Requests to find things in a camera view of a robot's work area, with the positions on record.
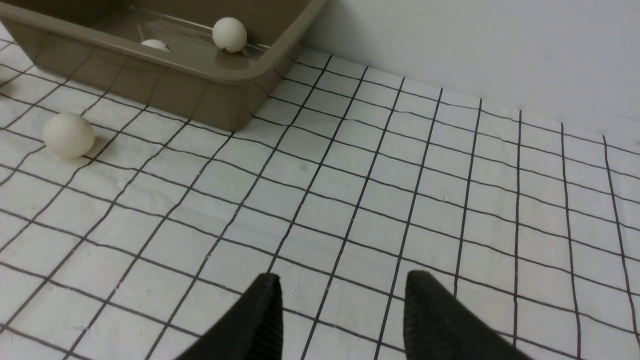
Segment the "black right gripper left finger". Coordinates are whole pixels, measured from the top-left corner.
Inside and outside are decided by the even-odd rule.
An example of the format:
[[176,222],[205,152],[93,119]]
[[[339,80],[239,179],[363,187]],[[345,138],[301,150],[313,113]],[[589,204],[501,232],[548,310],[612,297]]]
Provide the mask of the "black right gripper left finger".
[[245,293],[178,360],[281,360],[281,278],[260,273]]

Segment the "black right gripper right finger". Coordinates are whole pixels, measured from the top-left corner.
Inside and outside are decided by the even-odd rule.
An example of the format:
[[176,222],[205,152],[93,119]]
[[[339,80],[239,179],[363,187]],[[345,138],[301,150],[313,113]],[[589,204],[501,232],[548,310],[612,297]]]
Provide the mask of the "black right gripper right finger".
[[458,301],[430,272],[407,273],[403,342],[407,360],[528,360]]

